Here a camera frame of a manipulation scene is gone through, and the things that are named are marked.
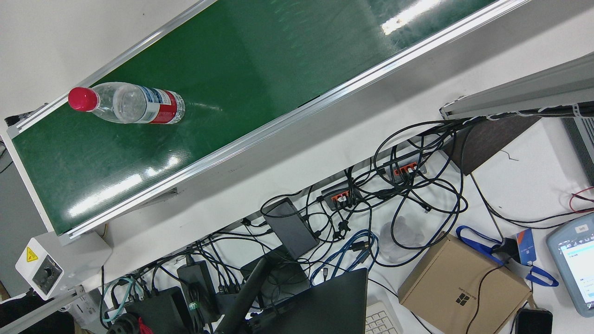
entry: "yellow warning label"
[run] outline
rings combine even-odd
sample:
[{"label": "yellow warning label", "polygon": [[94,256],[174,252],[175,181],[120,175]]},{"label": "yellow warning label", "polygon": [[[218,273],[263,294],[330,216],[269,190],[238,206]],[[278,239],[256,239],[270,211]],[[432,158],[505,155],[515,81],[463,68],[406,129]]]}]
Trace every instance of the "yellow warning label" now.
[{"label": "yellow warning label", "polygon": [[31,250],[31,248],[27,247],[27,262],[35,261],[39,259],[37,255]]}]

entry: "white keyboard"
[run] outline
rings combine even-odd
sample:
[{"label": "white keyboard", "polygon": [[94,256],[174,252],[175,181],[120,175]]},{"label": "white keyboard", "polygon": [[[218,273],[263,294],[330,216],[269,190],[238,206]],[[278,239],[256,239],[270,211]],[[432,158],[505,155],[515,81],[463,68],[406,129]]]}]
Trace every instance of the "white keyboard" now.
[{"label": "white keyboard", "polygon": [[381,301],[367,307],[365,334],[398,334],[394,323]]}]

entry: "brown cardboard box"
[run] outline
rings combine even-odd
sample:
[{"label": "brown cardboard box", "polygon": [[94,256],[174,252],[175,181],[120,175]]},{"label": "brown cardboard box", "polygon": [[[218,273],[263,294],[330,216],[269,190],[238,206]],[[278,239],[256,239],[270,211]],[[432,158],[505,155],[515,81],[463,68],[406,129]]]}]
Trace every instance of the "brown cardboard box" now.
[{"label": "brown cardboard box", "polygon": [[[445,334],[464,334],[476,312],[479,283],[497,264],[447,235],[429,248],[400,289],[400,303]],[[530,297],[523,279],[502,267],[481,286],[469,333],[498,333]]]}]

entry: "blue lanyard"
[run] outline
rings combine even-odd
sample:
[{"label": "blue lanyard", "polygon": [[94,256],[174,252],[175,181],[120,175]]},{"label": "blue lanyard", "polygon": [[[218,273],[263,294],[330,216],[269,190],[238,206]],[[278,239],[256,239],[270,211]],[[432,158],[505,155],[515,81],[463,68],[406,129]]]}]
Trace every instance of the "blue lanyard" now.
[{"label": "blue lanyard", "polygon": [[[500,266],[503,265],[503,261],[501,261],[497,257],[493,256],[493,254],[492,254],[493,247],[483,245],[480,242],[470,240],[468,238],[461,236],[462,230],[465,230],[465,229],[469,229],[475,235],[477,235],[485,240],[494,242],[496,245],[501,245],[501,241],[499,241],[497,239],[490,238],[490,237],[488,237],[488,236],[486,236],[486,235],[484,235],[484,234],[482,234],[482,233],[476,231],[475,229],[473,229],[469,226],[466,226],[466,225],[458,226],[458,228],[456,229],[456,235],[458,236],[458,239],[460,239],[463,243],[472,247],[473,249],[475,249],[479,253],[483,254],[484,256],[488,257],[489,259],[495,261]],[[547,283],[533,274],[537,274],[539,276],[545,277],[548,280],[550,280],[552,283]],[[558,286],[559,285],[559,282],[551,274],[549,274],[548,272],[546,272],[546,270],[539,268],[537,266],[532,266],[530,268],[530,272],[526,275],[525,279],[527,279],[535,284],[542,285],[542,286]]]}]

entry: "aluminum frame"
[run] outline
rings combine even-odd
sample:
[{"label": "aluminum frame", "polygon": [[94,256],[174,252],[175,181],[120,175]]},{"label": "aluminum frame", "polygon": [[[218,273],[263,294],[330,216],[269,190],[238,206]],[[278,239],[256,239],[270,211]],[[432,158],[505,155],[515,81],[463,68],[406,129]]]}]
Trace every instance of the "aluminum frame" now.
[{"label": "aluminum frame", "polygon": [[[385,61],[364,71],[347,82],[329,90],[328,92],[306,103],[305,105],[300,106],[292,112],[270,121],[269,123],[257,128],[254,131],[251,131],[241,138],[223,146],[219,150],[216,150],[215,152],[210,153],[202,159],[190,164],[184,169],[181,169],[164,180],[161,180],[151,187],[140,191],[136,195],[120,202],[118,205],[111,207],[110,209],[91,219],[88,219],[87,221],[66,232],[66,234],[68,234],[68,237],[71,239],[76,238],[77,236],[99,226],[100,224],[107,222],[125,213],[126,211],[129,211],[134,207],[145,203],[146,201],[149,201],[151,198],[158,196],[165,191],[172,189],[176,185],[190,179],[191,177],[194,177],[212,167],[219,165],[224,161],[231,159],[238,154],[241,154],[250,147],[273,136],[275,133],[278,133],[282,129],[317,113],[318,111],[336,103],[340,99],[353,94],[378,80],[381,80],[382,78],[394,73],[400,67],[404,66],[413,59],[416,59],[419,56],[434,50],[443,44],[456,40],[529,1],[530,0],[499,0],[494,2],[493,4],[452,24],[451,26],[439,31],[427,39],[424,39],[423,41],[405,49],[397,55],[386,59]],[[161,37],[177,28],[184,22],[188,21],[190,18],[206,9],[214,2],[214,0],[203,0],[191,8],[188,8],[182,14],[165,24],[161,29],[158,29],[146,39],[131,47],[122,55],[118,56],[113,61],[93,73],[78,86],[89,86],[90,84],[93,84],[105,74],[109,73],[117,66],[120,66],[128,59],[140,53],[142,50],[146,49]],[[39,122],[43,117],[66,103],[66,101],[67,93],[63,94],[57,100],[42,108],[38,113],[32,115],[30,118],[13,125],[11,128],[9,128],[9,136],[11,136],[11,138],[16,137],[19,133],[30,128],[33,124]]]}]

